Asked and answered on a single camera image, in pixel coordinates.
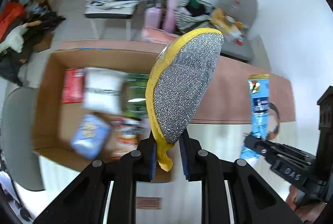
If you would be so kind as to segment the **person's right hand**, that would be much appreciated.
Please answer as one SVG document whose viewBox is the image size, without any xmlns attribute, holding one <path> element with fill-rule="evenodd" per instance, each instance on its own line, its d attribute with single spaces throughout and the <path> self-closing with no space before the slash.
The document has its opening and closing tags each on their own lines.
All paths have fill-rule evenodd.
<svg viewBox="0 0 333 224">
<path fill-rule="evenodd" d="M 289 188 L 289 194 L 286 198 L 287 205 L 296 213 L 303 223 L 314 223 L 326 207 L 327 203 L 307 200 L 304 203 L 297 204 L 295 203 L 297 193 L 298 189 L 291 185 Z"/>
</svg>

